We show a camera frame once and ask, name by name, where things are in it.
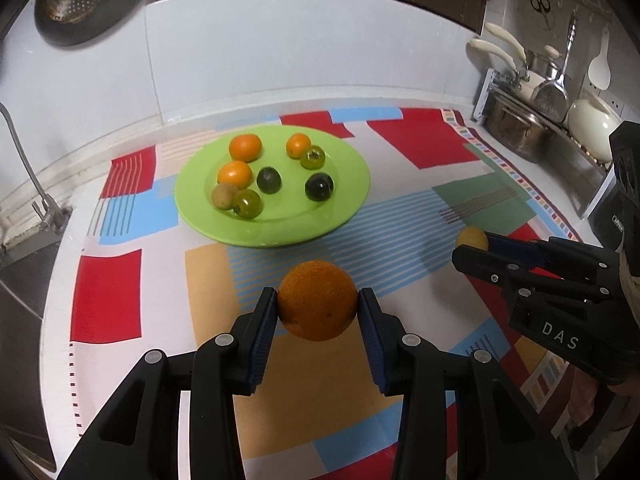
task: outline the metal bolt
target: metal bolt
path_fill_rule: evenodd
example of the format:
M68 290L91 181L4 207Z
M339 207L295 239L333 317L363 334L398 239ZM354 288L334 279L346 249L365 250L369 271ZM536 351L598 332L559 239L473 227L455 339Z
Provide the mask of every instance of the metal bolt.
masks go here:
M476 350L474 352L474 359L481 363L488 363L491 360L491 354L486 350Z
M402 336L402 342L407 346L418 346L421 342L421 339L419 335L405 334Z
M162 352L159 350L150 350L145 354L145 361L150 365L156 364L162 359Z
M234 337L231 334L220 334L215 341L218 346L229 346L234 341Z

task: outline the stainless steel pot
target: stainless steel pot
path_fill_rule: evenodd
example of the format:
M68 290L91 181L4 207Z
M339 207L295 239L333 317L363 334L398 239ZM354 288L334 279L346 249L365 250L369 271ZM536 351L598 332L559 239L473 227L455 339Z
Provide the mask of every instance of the stainless steel pot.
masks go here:
M501 95L493 94L494 109L486 129L512 152L529 162L539 162L553 132L535 113L525 110Z
M538 54L533 50L525 50L527 55L527 67L532 72L541 75L543 78L557 79L560 75L560 67L550 60L545 54Z

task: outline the black fruit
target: black fruit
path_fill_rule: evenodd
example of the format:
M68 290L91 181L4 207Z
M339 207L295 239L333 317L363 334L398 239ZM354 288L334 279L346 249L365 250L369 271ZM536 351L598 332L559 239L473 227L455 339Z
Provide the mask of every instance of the black fruit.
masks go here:
M266 168L262 168L258 173L258 178L255 180L258 188L261 192L266 193L267 195L271 195L279 192L282 187L282 179L280 178L280 174L276 171L275 168L271 166L267 166Z
M324 202L332 192L334 192L334 181L326 173L314 173L306 181L306 196L315 202Z

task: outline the metal faucet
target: metal faucet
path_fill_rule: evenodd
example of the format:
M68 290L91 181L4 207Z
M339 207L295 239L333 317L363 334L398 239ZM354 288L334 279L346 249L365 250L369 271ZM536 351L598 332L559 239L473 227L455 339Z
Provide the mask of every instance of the metal faucet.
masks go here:
M29 178L33 182L33 185L35 186L39 195L42 197L42 208L44 209L44 213L41 211L38 203L35 200L31 203L33 210L40 217L40 228L42 230L53 229L55 232L64 230L64 228L66 227L66 223L69 220L70 210L61 209L53 199L53 197L44 191L44 188L42 187L40 181L38 180L38 177L34 173L31 164L27 160L27 156L24 153L24 150L20 143L20 139L18 138L18 133L15 131L15 126L11 118L11 114L2 103L0 103L0 113L4 116L4 120L9 127L11 138L14 140L15 149L18 150L18 155L20 155L22 164L27 170Z

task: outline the green plate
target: green plate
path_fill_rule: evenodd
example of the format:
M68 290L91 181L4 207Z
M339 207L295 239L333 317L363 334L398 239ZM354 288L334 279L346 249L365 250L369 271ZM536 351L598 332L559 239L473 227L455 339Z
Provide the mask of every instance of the green plate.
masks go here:
M321 170L306 170L299 160L287 156L287 140L297 132L307 134L326 153ZM253 220L220 211L211 202L218 170L231 161L229 142L247 133L262 141L262 155L249 163L254 173L249 188L260 194L263 204ZM255 183L265 166L273 166L282 177L282 188L272 195L261 192ZM305 195L306 180L318 171L334 180L334 193L325 202L313 202ZM300 126L256 126L226 134L193 155L178 175L175 203L184 221L209 238L244 247L282 246L316 238L344 224L362 206L369 183L367 163L344 140Z

